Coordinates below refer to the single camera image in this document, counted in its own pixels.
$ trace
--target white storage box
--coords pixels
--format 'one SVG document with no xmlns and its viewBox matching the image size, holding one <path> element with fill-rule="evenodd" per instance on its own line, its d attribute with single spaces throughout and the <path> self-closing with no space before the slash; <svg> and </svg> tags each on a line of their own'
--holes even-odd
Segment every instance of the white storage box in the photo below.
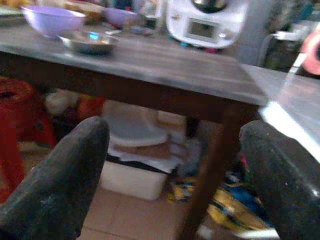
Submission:
<svg viewBox="0 0 320 240">
<path fill-rule="evenodd" d="M 159 197 L 167 174 L 128 166 L 113 161 L 105 161 L 102 169 L 100 184 L 110 191 L 155 200 Z"/>
</svg>

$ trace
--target pink object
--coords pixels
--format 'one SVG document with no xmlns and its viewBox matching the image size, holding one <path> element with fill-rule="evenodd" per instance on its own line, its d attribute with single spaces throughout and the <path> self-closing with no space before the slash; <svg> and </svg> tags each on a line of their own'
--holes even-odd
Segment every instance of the pink object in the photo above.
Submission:
<svg viewBox="0 0 320 240">
<path fill-rule="evenodd" d="M 304 69 L 314 75 L 320 75 L 320 59 L 318 56 L 320 48 L 320 31 L 311 33 L 304 41 L 301 53 L 306 54 L 303 62 Z"/>
</svg>

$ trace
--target gray tabletop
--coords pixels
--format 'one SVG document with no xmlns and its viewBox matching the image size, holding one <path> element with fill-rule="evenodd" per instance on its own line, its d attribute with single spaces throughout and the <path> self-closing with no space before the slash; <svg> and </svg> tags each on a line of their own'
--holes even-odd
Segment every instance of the gray tabletop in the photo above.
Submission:
<svg viewBox="0 0 320 240">
<path fill-rule="evenodd" d="M 243 68 L 265 91 L 269 99 L 278 103 L 314 141 L 302 145 L 308 150 L 320 146 L 320 80 L 256 66 L 243 65 Z M 275 114 L 274 118 L 280 124 L 280 116 Z M 303 138 L 304 133 L 299 133 L 299 136 Z M 300 143 L 307 143 L 305 139 L 297 140 Z M 309 151 L 318 152 L 316 155 L 320 156 L 320 148 Z"/>
<path fill-rule="evenodd" d="M 104 31 L 97 26 L 87 30 Z M 119 37 L 119 45 L 111 54 L 92 56 L 72 53 L 61 41 L 46 39 L 27 24 L 3 26 L 0 32 L 2 52 L 254 105 L 268 101 L 234 58 L 184 48 L 167 36 Z"/>
</svg>

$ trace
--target table leg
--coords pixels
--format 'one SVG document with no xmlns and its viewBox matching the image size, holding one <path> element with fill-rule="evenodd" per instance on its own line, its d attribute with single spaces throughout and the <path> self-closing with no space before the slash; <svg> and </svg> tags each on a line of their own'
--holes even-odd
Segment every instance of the table leg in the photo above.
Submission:
<svg viewBox="0 0 320 240">
<path fill-rule="evenodd" d="M 223 123 L 218 125 L 209 152 L 208 161 L 200 171 L 199 182 L 188 205 L 177 240 L 192 240 L 202 223 L 208 205 L 224 174 L 239 151 L 240 128 L 255 115 L 257 108 L 243 107 L 237 104 L 224 112 Z"/>
<path fill-rule="evenodd" d="M 194 136 L 196 136 L 199 123 L 200 123 L 200 120 L 196 118 L 193 118 L 193 117 L 186 118 L 186 136 L 188 138 L 193 138 Z"/>
</svg>

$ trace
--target white kitchen appliance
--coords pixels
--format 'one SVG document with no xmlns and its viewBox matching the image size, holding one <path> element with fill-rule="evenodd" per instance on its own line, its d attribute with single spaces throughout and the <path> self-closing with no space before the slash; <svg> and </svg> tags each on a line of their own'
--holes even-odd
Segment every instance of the white kitchen appliance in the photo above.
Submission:
<svg viewBox="0 0 320 240">
<path fill-rule="evenodd" d="M 245 25 L 249 0 L 225 0 L 225 7 L 213 13 L 198 8 L 197 1 L 201 0 L 168 0 L 166 24 L 171 35 L 206 48 L 223 49 L 235 43 Z"/>
</svg>

